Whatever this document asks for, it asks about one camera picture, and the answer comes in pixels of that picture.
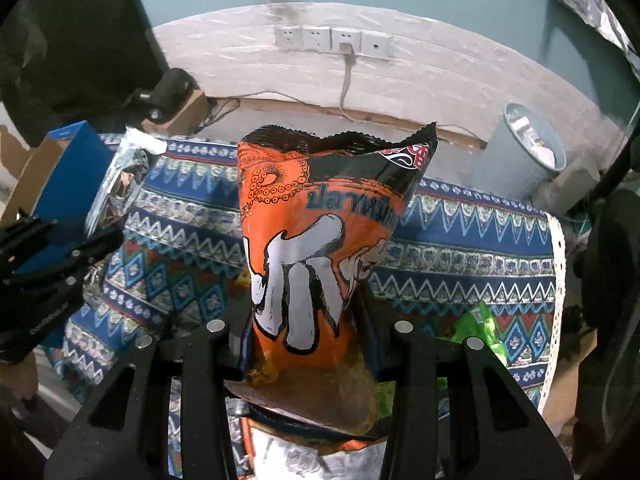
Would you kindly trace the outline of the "person's left hand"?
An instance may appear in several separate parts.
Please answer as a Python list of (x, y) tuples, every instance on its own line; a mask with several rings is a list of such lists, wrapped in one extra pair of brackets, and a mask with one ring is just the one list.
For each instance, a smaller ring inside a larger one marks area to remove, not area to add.
[(36, 357), (33, 353), (17, 364), (1, 364), (1, 385), (9, 388), (17, 400), (30, 400), (38, 391)]

